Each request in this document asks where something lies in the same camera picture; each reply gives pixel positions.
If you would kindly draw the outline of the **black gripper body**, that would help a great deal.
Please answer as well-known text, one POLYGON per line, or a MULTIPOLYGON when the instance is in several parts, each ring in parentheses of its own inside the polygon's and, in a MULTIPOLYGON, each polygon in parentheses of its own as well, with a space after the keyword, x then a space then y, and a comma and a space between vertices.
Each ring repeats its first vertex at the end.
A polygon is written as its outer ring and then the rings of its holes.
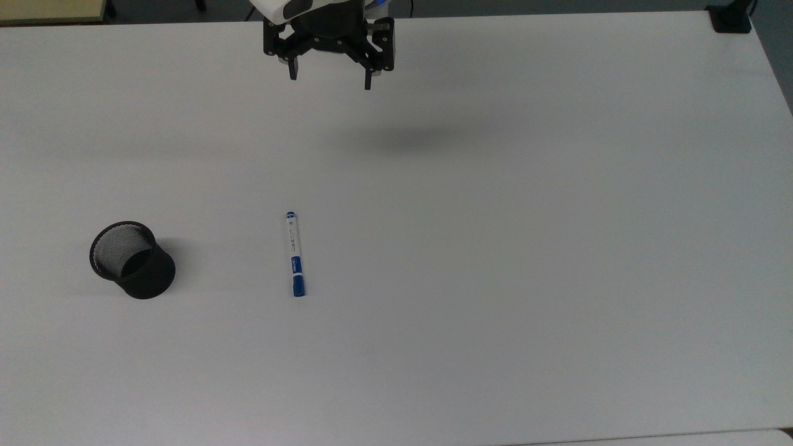
POLYGON ((285 63, 309 51, 345 55, 366 71, 395 68, 389 1, 264 1, 263 52, 285 63))

